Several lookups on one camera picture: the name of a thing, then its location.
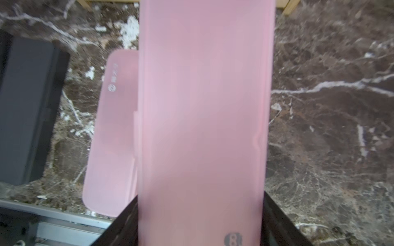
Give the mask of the pink pencil case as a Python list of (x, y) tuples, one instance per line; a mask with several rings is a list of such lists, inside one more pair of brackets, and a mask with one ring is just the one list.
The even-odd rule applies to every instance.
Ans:
[(116, 50), (107, 60), (83, 186), (83, 203), (117, 217), (136, 197), (134, 116), (139, 54)]
[(139, 244), (258, 246), (275, 1), (141, 1)]

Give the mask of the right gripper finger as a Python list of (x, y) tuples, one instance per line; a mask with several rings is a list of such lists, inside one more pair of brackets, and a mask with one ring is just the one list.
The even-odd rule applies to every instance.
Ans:
[(138, 246), (138, 197), (136, 196), (92, 246)]

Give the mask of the black pencil case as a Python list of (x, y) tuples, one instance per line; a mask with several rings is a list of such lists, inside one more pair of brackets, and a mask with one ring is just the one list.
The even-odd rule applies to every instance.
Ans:
[(1, 31), (1, 182), (43, 176), (70, 55)]

